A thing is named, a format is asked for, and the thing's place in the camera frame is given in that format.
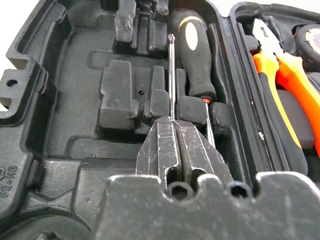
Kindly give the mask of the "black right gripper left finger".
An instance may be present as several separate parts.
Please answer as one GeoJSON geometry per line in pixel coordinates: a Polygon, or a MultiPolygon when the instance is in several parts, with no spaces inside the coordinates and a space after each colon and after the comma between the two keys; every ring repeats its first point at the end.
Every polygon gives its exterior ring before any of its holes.
{"type": "Polygon", "coordinates": [[[181,178],[181,159],[174,122],[160,117],[153,122],[136,157],[136,175],[155,175],[162,188],[181,178]]]}

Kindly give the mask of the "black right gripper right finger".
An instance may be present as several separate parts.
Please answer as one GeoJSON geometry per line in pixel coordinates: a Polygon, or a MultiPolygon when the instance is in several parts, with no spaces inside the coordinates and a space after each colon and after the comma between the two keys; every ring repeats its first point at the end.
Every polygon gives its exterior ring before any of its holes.
{"type": "Polygon", "coordinates": [[[203,174],[213,174],[224,184],[234,181],[222,155],[190,122],[174,121],[181,157],[182,180],[196,184],[203,174]]]}

